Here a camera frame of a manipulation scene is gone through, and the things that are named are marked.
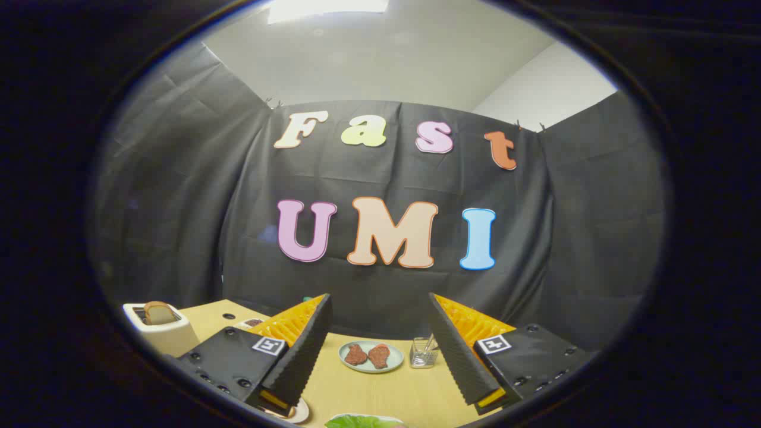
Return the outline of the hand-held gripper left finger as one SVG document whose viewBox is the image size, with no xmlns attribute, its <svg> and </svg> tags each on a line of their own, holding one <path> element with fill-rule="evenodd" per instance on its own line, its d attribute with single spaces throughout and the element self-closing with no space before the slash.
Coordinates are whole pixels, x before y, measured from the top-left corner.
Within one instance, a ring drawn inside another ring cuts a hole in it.
<svg viewBox="0 0 761 428">
<path fill-rule="evenodd" d="M 332 323 L 323 294 L 258 323 L 225 327 L 177 358 L 177 369 L 208 390 L 288 416 L 304 392 Z"/>
</svg>

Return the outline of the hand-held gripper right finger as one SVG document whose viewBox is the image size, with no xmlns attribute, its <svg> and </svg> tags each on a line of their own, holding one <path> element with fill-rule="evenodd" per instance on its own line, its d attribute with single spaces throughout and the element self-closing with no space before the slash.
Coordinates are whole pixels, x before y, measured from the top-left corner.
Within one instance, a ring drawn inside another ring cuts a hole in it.
<svg viewBox="0 0 761 428">
<path fill-rule="evenodd" d="M 593 357 L 538 323 L 513 327 L 435 293 L 429 303 L 432 335 L 462 397 L 480 415 L 540 395 Z"/>
</svg>

